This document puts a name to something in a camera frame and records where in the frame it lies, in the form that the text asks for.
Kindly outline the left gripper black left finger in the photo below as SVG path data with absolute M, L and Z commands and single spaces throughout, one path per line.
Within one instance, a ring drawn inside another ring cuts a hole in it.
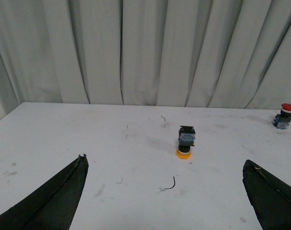
M 76 213 L 89 164 L 86 155 L 50 178 L 0 215 L 0 230 L 68 230 Z

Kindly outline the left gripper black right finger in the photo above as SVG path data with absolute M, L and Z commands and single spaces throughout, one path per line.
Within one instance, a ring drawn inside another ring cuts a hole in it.
M 251 160 L 243 166 L 243 184 L 264 230 L 291 230 L 291 186 Z

